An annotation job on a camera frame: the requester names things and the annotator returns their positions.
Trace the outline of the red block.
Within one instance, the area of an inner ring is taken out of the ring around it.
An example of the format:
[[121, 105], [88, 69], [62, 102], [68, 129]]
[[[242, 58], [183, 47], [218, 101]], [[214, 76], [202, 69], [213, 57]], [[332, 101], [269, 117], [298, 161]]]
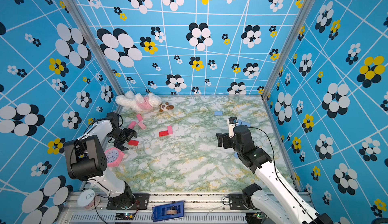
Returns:
[[168, 136], [168, 135], [169, 135], [168, 131], [161, 131], [161, 132], [159, 132], [159, 137]]
[[138, 144], [139, 144], [139, 141], [137, 141], [137, 140], [130, 140], [128, 142], [128, 145], [130, 145], [130, 146], [138, 146]]

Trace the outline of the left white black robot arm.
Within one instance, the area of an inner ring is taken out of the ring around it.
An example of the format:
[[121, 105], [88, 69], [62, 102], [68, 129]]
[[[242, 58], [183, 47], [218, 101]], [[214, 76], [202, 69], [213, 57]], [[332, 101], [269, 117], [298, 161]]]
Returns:
[[83, 135], [64, 144], [69, 177], [105, 192], [110, 209], [130, 209], [135, 203], [128, 183], [110, 171], [121, 163], [124, 151], [128, 150], [124, 144], [137, 137], [135, 130], [122, 129], [122, 124], [120, 114], [107, 113], [105, 118], [90, 123]]

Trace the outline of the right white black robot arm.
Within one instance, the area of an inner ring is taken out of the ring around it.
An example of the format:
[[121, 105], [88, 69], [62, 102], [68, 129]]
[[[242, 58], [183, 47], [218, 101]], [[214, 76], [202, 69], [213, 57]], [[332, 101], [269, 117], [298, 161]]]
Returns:
[[332, 219], [308, 204], [277, 169], [274, 158], [255, 145], [249, 127], [229, 125], [228, 133], [216, 135], [218, 147], [232, 148], [243, 163], [275, 196], [269, 198], [258, 184], [242, 191], [247, 209], [258, 209], [276, 224], [331, 224]]

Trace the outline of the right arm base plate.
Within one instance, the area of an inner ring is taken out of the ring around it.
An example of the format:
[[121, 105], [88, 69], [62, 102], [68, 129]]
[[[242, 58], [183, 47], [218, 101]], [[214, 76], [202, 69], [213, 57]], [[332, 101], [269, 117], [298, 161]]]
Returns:
[[247, 194], [229, 194], [228, 205], [230, 210], [258, 210], [253, 205], [251, 196]]

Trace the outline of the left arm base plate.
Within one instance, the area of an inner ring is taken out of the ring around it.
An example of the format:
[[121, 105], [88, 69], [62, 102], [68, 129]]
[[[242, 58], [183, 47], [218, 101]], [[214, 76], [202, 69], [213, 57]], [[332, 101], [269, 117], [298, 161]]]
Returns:
[[115, 205], [113, 201], [108, 201], [106, 209], [108, 210], [146, 210], [148, 208], [150, 194], [135, 193], [133, 200], [130, 202], [122, 202]]

